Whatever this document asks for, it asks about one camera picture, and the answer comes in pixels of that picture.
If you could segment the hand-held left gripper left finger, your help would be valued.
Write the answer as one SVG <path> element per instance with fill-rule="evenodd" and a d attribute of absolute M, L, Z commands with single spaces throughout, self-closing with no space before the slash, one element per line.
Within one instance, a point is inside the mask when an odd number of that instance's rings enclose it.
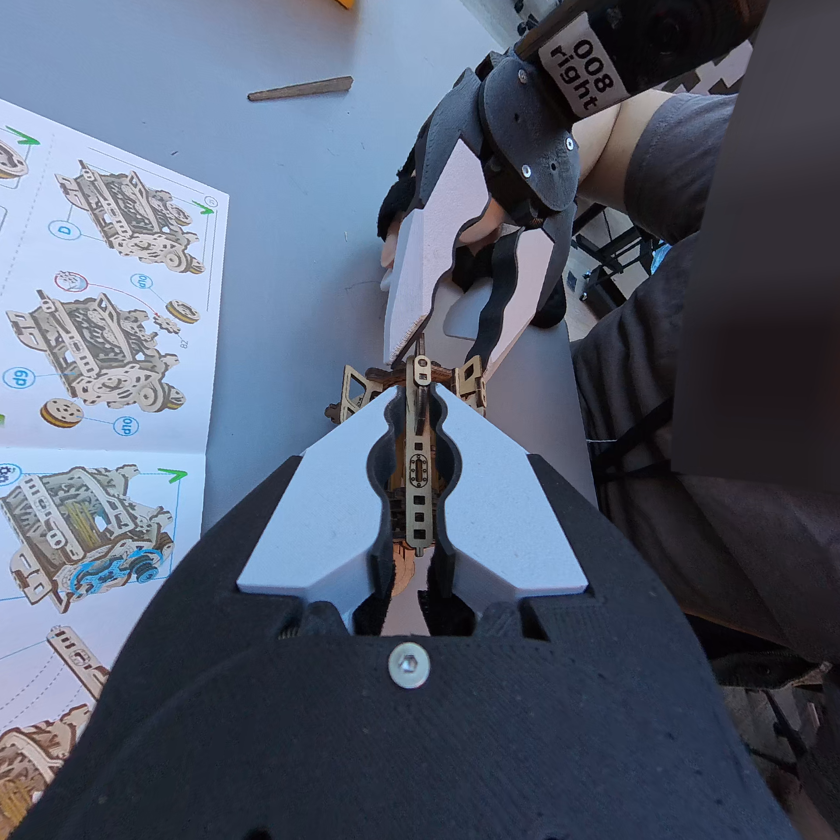
<path fill-rule="evenodd" d="M 393 579 L 386 485 L 396 468 L 401 388 L 376 397 L 310 446 L 242 573 L 242 592 L 330 602 L 353 633 L 353 614 Z"/>

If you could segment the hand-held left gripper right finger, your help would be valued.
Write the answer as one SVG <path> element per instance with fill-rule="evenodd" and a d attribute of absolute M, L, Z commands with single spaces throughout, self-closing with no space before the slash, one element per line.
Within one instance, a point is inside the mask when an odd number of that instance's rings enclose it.
<path fill-rule="evenodd" d="M 430 415 L 444 488 L 418 594 L 429 633 L 471 635 L 498 602 L 583 593 L 588 581 L 526 450 L 441 385 Z"/>

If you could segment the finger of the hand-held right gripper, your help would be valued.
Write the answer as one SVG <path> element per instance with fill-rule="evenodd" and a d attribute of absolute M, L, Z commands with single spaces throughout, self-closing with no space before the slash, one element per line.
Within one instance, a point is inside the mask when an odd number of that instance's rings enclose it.
<path fill-rule="evenodd" d="M 553 241 L 541 229 L 500 237 L 492 246 L 490 297 L 479 313 L 471 354 L 488 382 L 538 310 Z"/>
<path fill-rule="evenodd" d="M 435 288 L 454 264 L 461 231 L 485 212 L 489 193 L 476 154 L 457 140 L 425 207 L 402 222 L 384 329 L 384 362 L 403 357 L 429 319 Z"/>

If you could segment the wooden slotted strip part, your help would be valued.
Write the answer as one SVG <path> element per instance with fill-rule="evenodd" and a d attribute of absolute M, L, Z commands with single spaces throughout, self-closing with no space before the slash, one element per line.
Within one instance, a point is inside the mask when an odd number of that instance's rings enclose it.
<path fill-rule="evenodd" d="M 432 363 L 425 354 L 424 338 L 416 342 L 416 354 L 406 359 L 406 543 L 418 558 L 434 540 L 432 452 L 429 420 L 429 386 Z"/>

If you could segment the wooden mechanical model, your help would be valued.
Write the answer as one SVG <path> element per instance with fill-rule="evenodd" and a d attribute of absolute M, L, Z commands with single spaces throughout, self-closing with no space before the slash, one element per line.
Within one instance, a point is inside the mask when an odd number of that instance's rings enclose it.
<path fill-rule="evenodd" d="M 486 412 L 486 387 L 482 377 L 481 359 L 475 355 L 464 365 L 454 369 L 445 369 L 437 362 L 432 363 L 432 383 L 441 384 L 458 398 L 477 410 L 480 415 Z M 352 414 L 368 405 L 371 400 L 393 385 L 404 385 L 406 389 L 406 363 L 399 363 L 394 371 L 370 368 L 364 374 L 352 366 L 345 365 L 343 371 L 342 395 L 339 402 L 330 404 L 324 415 L 333 423 L 341 424 Z M 434 513 L 440 493 L 446 487 L 447 480 L 438 474 L 435 464 L 436 434 L 431 424 L 431 392 L 429 386 L 429 420 L 432 452 L 432 490 Z M 395 582 L 393 595 L 399 595 L 407 588 L 415 572 L 415 551 L 406 543 L 406 484 L 405 484 L 405 431 L 396 440 L 397 463 L 395 472 L 389 479 L 386 495 L 390 501 L 392 513 L 393 555 L 395 562 Z"/>

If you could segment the person's right hand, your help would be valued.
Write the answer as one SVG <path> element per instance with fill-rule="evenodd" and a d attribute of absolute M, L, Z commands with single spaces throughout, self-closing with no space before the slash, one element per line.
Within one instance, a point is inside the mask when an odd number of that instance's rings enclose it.
<path fill-rule="evenodd" d="M 627 168 L 637 142 L 658 107 L 669 98 L 662 91 L 647 91 L 611 108 L 584 119 L 573 126 L 578 144 L 581 174 L 578 196 L 624 212 L 624 186 Z M 389 225 L 381 252 L 385 276 L 381 289 L 391 285 L 391 272 L 396 254 L 397 236 L 405 213 L 397 213 Z M 482 218 L 461 234 L 458 243 L 477 249 L 500 235 L 508 217 L 495 199 Z"/>

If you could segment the black round mesh object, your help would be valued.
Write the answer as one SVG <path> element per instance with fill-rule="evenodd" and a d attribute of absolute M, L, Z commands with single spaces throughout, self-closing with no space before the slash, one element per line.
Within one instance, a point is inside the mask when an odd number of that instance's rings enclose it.
<path fill-rule="evenodd" d="M 551 329 L 564 319 L 566 309 L 564 281 L 560 278 L 546 302 L 534 314 L 530 325 L 538 329 Z"/>

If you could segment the thin wooden stick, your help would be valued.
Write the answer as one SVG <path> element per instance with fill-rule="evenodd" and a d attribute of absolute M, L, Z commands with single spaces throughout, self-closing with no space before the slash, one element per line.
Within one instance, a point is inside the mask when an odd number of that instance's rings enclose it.
<path fill-rule="evenodd" d="M 253 91 L 247 95 L 247 100 L 250 102 L 267 102 L 344 93 L 352 88 L 353 83 L 354 79 L 352 76 L 306 81 L 283 87 Z"/>

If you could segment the white instruction booklet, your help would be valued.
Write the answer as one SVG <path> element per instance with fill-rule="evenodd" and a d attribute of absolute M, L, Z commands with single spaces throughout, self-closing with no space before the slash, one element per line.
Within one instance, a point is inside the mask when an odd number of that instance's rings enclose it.
<path fill-rule="evenodd" d="M 2 838 L 197 541 L 228 197 L 2 101 Z"/>

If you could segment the black metal frame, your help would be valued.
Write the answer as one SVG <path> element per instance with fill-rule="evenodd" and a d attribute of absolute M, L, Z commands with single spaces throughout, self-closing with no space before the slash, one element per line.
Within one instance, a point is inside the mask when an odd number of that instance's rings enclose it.
<path fill-rule="evenodd" d="M 583 234 L 584 228 L 598 218 L 602 219 L 606 228 L 607 241 L 603 245 L 597 245 Z M 592 203 L 577 212 L 572 235 L 573 252 L 588 256 L 595 265 L 580 277 L 568 268 L 565 285 L 597 320 L 620 308 L 627 299 L 615 283 L 617 276 L 632 266 L 640 265 L 646 276 L 651 277 L 658 267 L 659 258 L 669 249 L 663 240 L 633 224 L 613 236 L 606 207 L 599 203 Z"/>

